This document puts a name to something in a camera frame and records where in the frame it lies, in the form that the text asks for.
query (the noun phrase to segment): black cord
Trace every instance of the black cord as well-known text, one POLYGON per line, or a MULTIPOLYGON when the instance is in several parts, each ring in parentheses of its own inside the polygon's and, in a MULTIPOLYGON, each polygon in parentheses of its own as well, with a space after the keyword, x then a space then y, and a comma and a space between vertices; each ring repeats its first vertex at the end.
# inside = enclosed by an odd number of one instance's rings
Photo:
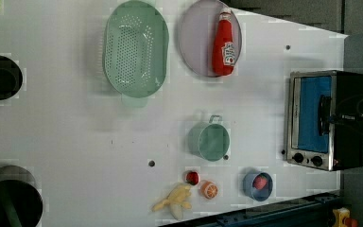
POLYGON ((349 129, 351 129, 351 130, 355 131, 356 133, 358 133, 358 134, 360 134, 360 135, 362 135, 362 136, 363 136, 363 132, 362 132, 362 131, 360 131, 360 130, 358 130, 358 129, 354 128, 354 127, 353 127, 353 126, 351 126, 351 125, 347 125, 347 124, 345 124, 345 123, 343 123, 343 122, 332 122, 332 124, 337 124, 337 125, 345 126, 345 127, 349 128, 349 129))
POLYGON ((342 105, 343 103, 345 103, 345 102, 347 102, 347 101, 349 101, 349 100, 352 100, 352 99, 354 99, 354 98, 357 98, 357 97, 363 97, 363 95, 349 96, 349 97, 347 97, 347 98, 345 98, 345 99, 341 100, 341 101, 340 101, 340 102, 336 105, 336 113, 338 113, 338 109, 339 109, 339 107, 341 107, 341 105, 342 105))

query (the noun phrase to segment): bottle label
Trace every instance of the bottle label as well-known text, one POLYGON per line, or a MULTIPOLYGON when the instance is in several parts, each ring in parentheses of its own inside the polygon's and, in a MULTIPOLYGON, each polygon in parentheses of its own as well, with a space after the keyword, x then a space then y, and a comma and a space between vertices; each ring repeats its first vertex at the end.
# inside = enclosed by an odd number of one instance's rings
POLYGON ((222 47, 223 65, 234 66, 235 54, 232 42, 225 43, 222 47))

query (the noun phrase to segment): red ketchup bottle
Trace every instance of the red ketchup bottle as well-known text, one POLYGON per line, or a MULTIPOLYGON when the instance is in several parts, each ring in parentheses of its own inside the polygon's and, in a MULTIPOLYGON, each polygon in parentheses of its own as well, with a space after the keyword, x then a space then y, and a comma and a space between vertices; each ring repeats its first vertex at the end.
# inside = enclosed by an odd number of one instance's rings
POLYGON ((227 76, 234 70, 235 54, 233 46, 232 23, 230 8, 223 8, 219 16, 219 24, 212 53, 212 67, 219 76, 227 76))

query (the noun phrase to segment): white table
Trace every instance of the white table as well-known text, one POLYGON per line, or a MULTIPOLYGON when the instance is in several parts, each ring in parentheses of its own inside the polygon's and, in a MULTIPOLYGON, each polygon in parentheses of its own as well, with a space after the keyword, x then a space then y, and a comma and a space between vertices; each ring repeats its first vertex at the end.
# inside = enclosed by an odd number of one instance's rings
POLYGON ((194 187, 185 219, 339 189, 339 172, 290 165, 281 150, 290 72, 342 69, 344 35, 236 9, 238 65, 232 76, 207 79, 188 69, 175 43, 177 21, 195 1, 158 0, 170 32, 167 77, 145 108, 133 109, 101 67, 105 23, 122 2, 3 1, 0 54, 17 61, 26 79, 18 96, 0 102, 0 166, 33 173, 43 226, 176 222, 167 209, 150 208, 189 169, 220 191, 207 201, 194 187), (186 147, 188 131, 211 114, 221 114, 231 134, 228 161, 209 163, 186 147), (273 178, 267 201, 241 192, 251 168, 273 178))

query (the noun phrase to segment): toaster oven handle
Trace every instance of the toaster oven handle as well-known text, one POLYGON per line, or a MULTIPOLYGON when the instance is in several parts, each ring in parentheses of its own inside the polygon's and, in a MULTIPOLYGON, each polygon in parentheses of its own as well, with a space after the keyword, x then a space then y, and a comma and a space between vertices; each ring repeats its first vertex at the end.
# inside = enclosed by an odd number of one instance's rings
POLYGON ((331 99, 329 96, 320 96, 318 104, 318 135, 323 136, 329 133, 328 118, 331 109, 331 99))

